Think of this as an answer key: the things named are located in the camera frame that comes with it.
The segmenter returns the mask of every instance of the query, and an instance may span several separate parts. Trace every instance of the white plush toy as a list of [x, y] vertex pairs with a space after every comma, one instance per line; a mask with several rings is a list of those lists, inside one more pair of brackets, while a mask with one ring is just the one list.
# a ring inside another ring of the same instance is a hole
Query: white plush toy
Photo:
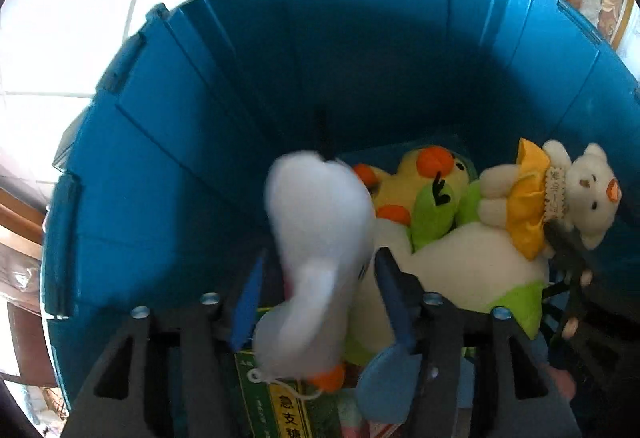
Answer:
[[[412, 254], [406, 229], [378, 219], [375, 247], [383, 246], [391, 250], [400, 270], [415, 275], [426, 290], [439, 292], [465, 310], [489, 313], [495, 306], [505, 306], [529, 338], [536, 335], [548, 264], [542, 256], [526, 259], [504, 230], [469, 223]], [[356, 296], [350, 332], [366, 352], [374, 355], [391, 345], [394, 335], [373, 266]]]
[[572, 163], [557, 140], [540, 149], [521, 139], [517, 163], [485, 170], [480, 193], [480, 220], [505, 228], [527, 259], [545, 250], [543, 224], [552, 219], [568, 230], [577, 227], [584, 246], [595, 248], [613, 224], [622, 198], [599, 145], [589, 144]]
[[326, 376], [313, 383], [332, 390], [358, 276], [373, 252], [369, 192], [344, 164], [299, 152], [276, 160], [265, 202], [292, 297], [255, 328], [262, 378]]

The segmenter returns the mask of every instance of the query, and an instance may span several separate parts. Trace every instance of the orange beak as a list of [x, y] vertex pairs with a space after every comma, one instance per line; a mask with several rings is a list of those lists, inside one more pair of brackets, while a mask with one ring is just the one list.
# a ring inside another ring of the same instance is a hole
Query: orange beak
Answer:
[[607, 186], [607, 198], [609, 198], [610, 202], [618, 203], [621, 196], [622, 191], [620, 190], [620, 185], [618, 184], [618, 180], [614, 178]]
[[418, 153], [418, 160], [415, 166], [418, 174], [424, 178], [435, 178], [438, 173], [445, 177], [453, 169], [453, 155], [437, 145], [426, 147]]
[[364, 163], [359, 163], [353, 166], [353, 172], [358, 175], [358, 178], [364, 183], [367, 189], [371, 189], [378, 185], [378, 178], [373, 172], [373, 169]]
[[338, 364], [331, 371], [309, 378], [308, 381], [316, 386], [316, 388], [322, 389], [327, 393], [332, 393], [342, 387], [344, 384], [344, 375], [344, 364]]
[[376, 217], [391, 220], [405, 227], [411, 226], [411, 213], [400, 205], [383, 205], [376, 209]]

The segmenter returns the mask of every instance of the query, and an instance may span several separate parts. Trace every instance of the blue plastic bin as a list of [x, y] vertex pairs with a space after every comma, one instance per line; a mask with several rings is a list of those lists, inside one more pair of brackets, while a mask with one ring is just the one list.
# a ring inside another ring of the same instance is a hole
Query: blue plastic bin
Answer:
[[[521, 136], [572, 157], [596, 141], [639, 188], [638, 84], [563, 0], [160, 5], [73, 128], [53, 198], [43, 301], [71, 405], [133, 307], [224, 291], [226, 251], [268, 231], [267, 170], [314, 147], [317, 107], [340, 154], [451, 132], [481, 170]], [[618, 221], [598, 250], [618, 288], [638, 291], [639, 241]]]

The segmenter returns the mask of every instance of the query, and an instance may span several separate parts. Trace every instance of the metal bolt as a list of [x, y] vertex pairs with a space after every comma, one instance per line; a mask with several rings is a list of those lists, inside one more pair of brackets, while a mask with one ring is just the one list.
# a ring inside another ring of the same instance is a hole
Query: metal bolt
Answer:
[[427, 382], [431, 382], [435, 380], [436, 378], [438, 378], [439, 374], [440, 374], [440, 370], [435, 366], [431, 366], [427, 371]]
[[422, 302], [427, 306], [440, 306], [442, 301], [442, 296], [437, 292], [427, 292], [422, 296]]
[[133, 310], [131, 310], [131, 316], [134, 319], [146, 319], [149, 317], [151, 310], [146, 306], [136, 306]]
[[493, 310], [491, 310], [491, 314], [495, 319], [498, 319], [499, 321], [506, 321], [513, 317], [511, 311], [504, 306], [496, 306]]
[[200, 302], [207, 306], [210, 306], [212, 304], [218, 304], [220, 302], [220, 294], [217, 294], [215, 292], [204, 293], [200, 297]]

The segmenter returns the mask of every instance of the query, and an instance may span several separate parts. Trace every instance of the white string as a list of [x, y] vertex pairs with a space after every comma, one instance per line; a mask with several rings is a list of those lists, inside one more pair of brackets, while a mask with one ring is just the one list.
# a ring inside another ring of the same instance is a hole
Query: white string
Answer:
[[315, 400], [316, 398], [319, 398], [324, 393], [322, 389], [318, 389], [313, 394], [299, 393], [295, 389], [293, 389], [289, 384], [287, 384], [286, 382], [282, 382], [277, 378], [274, 378], [273, 380], [265, 380], [264, 378], [262, 378], [262, 373], [257, 368], [253, 368], [252, 370], [249, 370], [246, 376], [249, 379], [249, 382], [253, 382], [254, 384], [258, 384], [259, 382], [264, 382], [265, 384], [277, 384], [282, 388], [285, 388], [287, 391], [289, 391], [293, 397], [297, 398], [298, 400], [302, 400], [304, 402], [308, 402], [309, 400]]

